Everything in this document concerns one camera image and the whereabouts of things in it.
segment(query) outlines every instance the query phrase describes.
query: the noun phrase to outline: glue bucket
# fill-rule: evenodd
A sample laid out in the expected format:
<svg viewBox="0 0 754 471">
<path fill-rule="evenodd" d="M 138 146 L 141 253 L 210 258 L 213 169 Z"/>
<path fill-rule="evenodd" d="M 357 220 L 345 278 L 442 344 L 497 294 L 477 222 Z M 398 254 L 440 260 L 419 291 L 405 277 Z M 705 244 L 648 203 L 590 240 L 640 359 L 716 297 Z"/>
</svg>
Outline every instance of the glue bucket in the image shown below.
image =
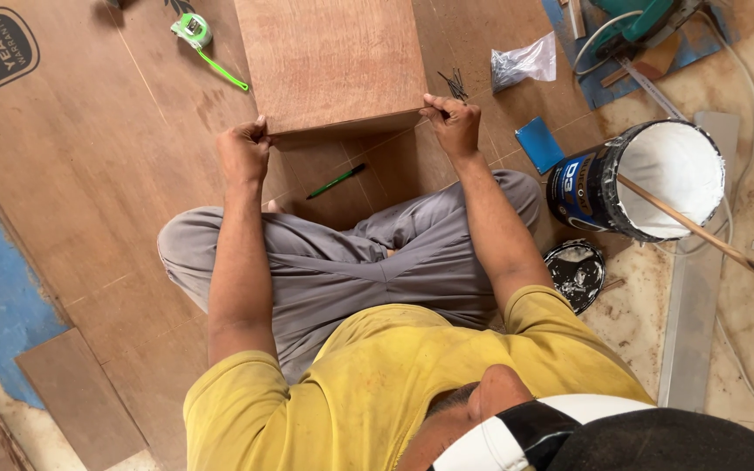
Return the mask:
<svg viewBox="0 0 754 471">
<path fill-rule="evenodd" d="M 723 197 L 723 158 L 711 137 L 679 120 L 643 123 L 555 165 L 546 186 L 551 214 L 577 229 L 611 230 L 637 241 L 676 241 L 679 222 L 617 184 L 618 173 L 699 225 Z"/>
</svg>

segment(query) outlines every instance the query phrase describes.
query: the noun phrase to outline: green tape measure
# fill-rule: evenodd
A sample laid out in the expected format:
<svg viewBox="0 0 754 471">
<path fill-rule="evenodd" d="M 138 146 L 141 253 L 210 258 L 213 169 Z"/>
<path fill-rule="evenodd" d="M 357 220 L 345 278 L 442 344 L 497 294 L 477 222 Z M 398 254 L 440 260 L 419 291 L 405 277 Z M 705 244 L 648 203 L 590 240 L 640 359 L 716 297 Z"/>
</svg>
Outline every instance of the green tape measure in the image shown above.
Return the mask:
<svg viewBox="0 0 754 471">
<path fill-rule="evenodd" d="M 205 59 L 212 67 L 218 72 L 225 75 L 225 77 L 232 81 L 235 85 L 243 90 L 249 90 L 249 86 L 245 83 L 232 77 L 229 72 L 223 70 L 222 67 L 215 64 L 214 60 L 209 59 L 203 54 L 203 48 L 211 42 L 211 30 L 209 24 L 205 23 L 203 17 L 197 14 L 184 14 L 182 17 L 170 27 L 170 30 L 178 37 L 185 39 L 185 42 L 191 45 L 192 48 L 197 49 L 199 55 Z"/>
</svg>

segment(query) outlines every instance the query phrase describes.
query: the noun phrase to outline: man's left hand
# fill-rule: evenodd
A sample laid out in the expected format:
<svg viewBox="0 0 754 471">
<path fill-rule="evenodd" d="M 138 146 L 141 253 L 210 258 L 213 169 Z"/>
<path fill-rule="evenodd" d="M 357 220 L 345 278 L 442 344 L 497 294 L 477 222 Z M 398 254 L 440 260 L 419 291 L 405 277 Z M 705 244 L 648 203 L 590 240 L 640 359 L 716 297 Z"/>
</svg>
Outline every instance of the man's left hand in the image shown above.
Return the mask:
<svg viewBox="0 0 754 471">
<path fill-rule="evenodd" d="M 217 153 L 226 185 L 257 185 L 258 191 L 267 176 L 272 138 L 265 136 L 267 119 L 263 115 L 252 123 L 243 123 L 217 136 Z"/>
</svg>

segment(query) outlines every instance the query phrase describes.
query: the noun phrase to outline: yellow t-shirt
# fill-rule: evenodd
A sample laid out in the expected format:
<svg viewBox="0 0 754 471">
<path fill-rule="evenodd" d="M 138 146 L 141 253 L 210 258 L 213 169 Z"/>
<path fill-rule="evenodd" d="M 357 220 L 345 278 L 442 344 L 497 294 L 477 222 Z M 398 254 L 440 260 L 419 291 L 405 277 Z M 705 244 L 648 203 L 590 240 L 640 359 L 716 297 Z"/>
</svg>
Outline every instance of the yellow t-shirt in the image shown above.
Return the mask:
<svg viewBox="0 0 754 471">
<path fill-rule="evenodd" d="M 508 365 L 538 397 L 650 397 L 560 294 L 530 286 L 505 309 L 509 335 L 451 326 L 424 307 L 389 304 L 341 323 L 300 382 L 245 351 L 191 388 L 188 469 L 392 469 L 432 398 Z"/>
</svg>

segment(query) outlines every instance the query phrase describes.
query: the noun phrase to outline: marker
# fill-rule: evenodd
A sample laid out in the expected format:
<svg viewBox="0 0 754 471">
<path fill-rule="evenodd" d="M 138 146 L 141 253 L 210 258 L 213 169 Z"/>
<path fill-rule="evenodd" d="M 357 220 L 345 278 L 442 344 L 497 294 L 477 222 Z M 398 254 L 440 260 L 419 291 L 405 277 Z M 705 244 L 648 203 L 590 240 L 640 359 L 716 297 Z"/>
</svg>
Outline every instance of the marker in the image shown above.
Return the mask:
<svg viewBox="0 0 754 471">
<path fill-rule="evenodd" d="M 365 168 L 365 164 L 360 164 L 354 168 L 351 168 L 348 172 L 345 172 L 344 174 L 341 174 L 340 176 L 336 177 L 336 179 L 334 179 L 331 183 L 326 184 L 323 187 L 317 189 L 316 191 L 310 193 L 307 199 L 316 198 L 317 196 L 324 193 L 324 191 L 328 189 L 329 187 L 336 185 L 337 183 L 341 182 L 347 177 L 350 177 L 350 176 L 353 176 L 354 174 L 358 174 L 359 172 L 362 172 L 363 168 Z"/>
</svg>

